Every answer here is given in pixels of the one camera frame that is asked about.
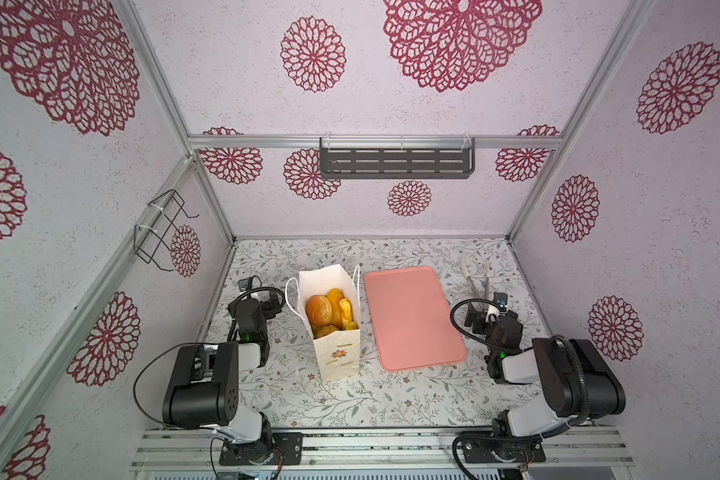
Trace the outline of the round brown bun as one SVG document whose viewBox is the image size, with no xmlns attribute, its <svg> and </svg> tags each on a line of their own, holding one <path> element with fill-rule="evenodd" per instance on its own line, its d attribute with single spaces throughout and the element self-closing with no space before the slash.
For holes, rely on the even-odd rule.
<svg viewBox="0 0 720 480">
<path fill-rule="evenodd" d="M 310 325 L 316 329 L 330 325 L 333 320 L 333 306 L 326 295 L 314 295 L 305 304 Z"/>
</svg>

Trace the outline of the metal tongs white tips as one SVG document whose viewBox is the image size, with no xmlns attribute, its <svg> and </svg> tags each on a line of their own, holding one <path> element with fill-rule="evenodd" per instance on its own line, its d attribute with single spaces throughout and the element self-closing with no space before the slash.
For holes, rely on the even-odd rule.
<svg viewBox="0 0 720 480">
<path fill-rule="evenodd" d="M 494 274 L 493 265 L 490 260 L 473 274 L 470 271 L 467 258 L 462 256 L 459 260 L 462 275 L 467 280 L 474 298 L 491 300 L 493 298 L 491 278 Z M 488 318 L 497 318 L 501 313 L 498 307 L 481 302 L 472 302 L 470 307 L 478 313 L 485 314 Z"/>
</svg>

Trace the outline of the yellow fake bread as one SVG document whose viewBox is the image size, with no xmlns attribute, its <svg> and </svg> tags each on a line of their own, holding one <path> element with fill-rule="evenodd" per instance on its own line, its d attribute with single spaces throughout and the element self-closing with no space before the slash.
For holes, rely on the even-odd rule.
<svg viewBox="0 0 720 480">
<path fill-rule="evenodd" d="M 331 324 L 340 330 L 343 330 L 342 308 L 340 307 L 340 301 L 345 298 L 343 292 L 338 288 L 334 288 L 326 294 L 326 297 L 332 307 Z"/>
</svg>

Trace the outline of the white paper bag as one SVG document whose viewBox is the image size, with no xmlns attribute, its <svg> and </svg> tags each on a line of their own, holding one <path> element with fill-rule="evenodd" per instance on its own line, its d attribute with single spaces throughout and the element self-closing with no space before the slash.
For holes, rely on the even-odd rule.
<svg viewBox="0 0 720 480">
<path fill-rule="evenodd" d="M 287 300 L 286 305 L 304 323 L 312 341 L 321 378 L 332 381 L 354 376 L 359 373 L 361 356 L 360 323 L 362 309 L 360 302 L 360 267 L 348 273 L 340 265 L 331 265 L 318 270 L 301 271 L 286 284 L 294 285 L 297 299 Z M 314 295 L 326 295 L 331 289 L 340 289 L 352 305 L 357 330 L 340 330 L 323 338 L 315 339 L 314 331 L 305 312 L 306 302 Z"/>
</svg>

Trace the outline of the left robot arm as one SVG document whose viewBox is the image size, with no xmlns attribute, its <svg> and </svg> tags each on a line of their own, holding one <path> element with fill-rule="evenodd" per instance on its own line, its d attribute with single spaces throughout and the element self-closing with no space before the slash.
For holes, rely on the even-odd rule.
<svg viewBox="0 0 720 480">
<path fill-rule="evenodd" d="M 252 288 L 228 305 L 232 320 L 220 343 L 186 343 L 177 353 L 161 407 L 162 423 L 184 430 L 208 430 L 220 443 L 211 465 L 271 465 L 281 472 L 301 462 L 303 435 L 276 433 L 267 416 L 244 404 L 241 375 L 269 359 L 268 321 L 282 312 L 285 293 Z"/>
</svg>

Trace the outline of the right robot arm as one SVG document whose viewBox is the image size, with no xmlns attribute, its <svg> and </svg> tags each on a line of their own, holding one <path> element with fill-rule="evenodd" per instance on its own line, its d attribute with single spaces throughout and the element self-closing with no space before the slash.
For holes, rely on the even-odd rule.
<svg viewBox="0 0 720 480">
<path fill-rule="evenodd" d="M 523 349 L 523 325 L 517 314 L 499 302 L 481 298 L 458 302 L 449 319 L 462 336 L 487 348 L 486 371 L 496 384 L 537 383 L 542 390 L 521 406 L 501 412 L 489 430 L 464 432 L 454 438 L 452 456 L 463 473 L 468 472 L 468 462 L 490 459 L 520 463 L 527 469 L 531 463 L 545 460 L 545 440 L 624 411 L 625 390 L 591 341 L 553 335 L 534 338 L 531 346 Z"/>
</svg>

